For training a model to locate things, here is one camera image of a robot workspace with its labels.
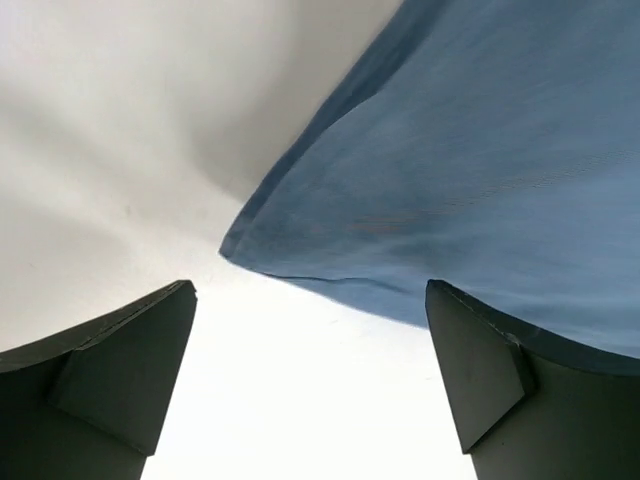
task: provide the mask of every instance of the blue cloth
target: blue cloth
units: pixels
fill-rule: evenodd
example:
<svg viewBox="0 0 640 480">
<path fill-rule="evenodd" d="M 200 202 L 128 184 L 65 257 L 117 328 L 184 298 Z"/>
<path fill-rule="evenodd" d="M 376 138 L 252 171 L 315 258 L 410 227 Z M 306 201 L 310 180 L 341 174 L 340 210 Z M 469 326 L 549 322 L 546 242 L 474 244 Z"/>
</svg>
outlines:
<svg viewBox="0 0 640 480">
<path fill-rule="evenodd" d="M 640 357 L 640 2 L 406 0 L 221 253 L 426 324 L 444 279 Z"/>
</svg>

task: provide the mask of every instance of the white surface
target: white surface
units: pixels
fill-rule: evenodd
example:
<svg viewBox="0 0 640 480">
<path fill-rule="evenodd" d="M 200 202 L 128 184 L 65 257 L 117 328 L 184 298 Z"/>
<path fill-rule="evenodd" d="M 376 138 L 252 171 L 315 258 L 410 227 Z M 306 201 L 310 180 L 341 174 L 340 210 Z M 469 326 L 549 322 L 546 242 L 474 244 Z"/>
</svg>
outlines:
<svg viewBox="0 0 640 480">
<path fill-rule="evenodd" d="M 428 332 L 216 254 L 397 3 L 0 0 L 0 351 L 199 290 L 145 480 L 474 478 Z"/>
</svg>

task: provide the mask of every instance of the black plastic part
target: black plastic part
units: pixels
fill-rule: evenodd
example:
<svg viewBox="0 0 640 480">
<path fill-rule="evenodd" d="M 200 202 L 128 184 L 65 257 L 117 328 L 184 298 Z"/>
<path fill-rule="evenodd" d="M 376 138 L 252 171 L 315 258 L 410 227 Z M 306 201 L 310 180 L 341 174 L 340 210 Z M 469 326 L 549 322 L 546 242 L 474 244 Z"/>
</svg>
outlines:
<svg viewBox="0 0 640 480">
<path fill-rule="evenodd" d="M 640 360 L 603 352 L 431 281 L 427 315 L 478 480 L 640 478 Z"/>
<path fill-rule="evenodd" d="M 196 301 L 191 282 L 175 282 L 0 353 L 0 479 L 140 479 L 160 438 Z"/>
</svg>

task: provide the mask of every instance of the blue fabric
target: blue fabric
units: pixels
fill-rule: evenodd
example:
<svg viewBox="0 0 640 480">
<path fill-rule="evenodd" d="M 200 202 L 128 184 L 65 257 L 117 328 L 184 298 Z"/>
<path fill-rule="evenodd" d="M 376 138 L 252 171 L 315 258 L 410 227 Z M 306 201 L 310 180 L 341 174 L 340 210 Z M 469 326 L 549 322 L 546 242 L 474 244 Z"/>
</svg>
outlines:
<svg viewBox="0 0 640 480">
<path fill-rule="evenodd" d="M 447 280 L 640 357 L 640 2 L 406 0 L 221 253 L 426 324 Z"/>
</svg>

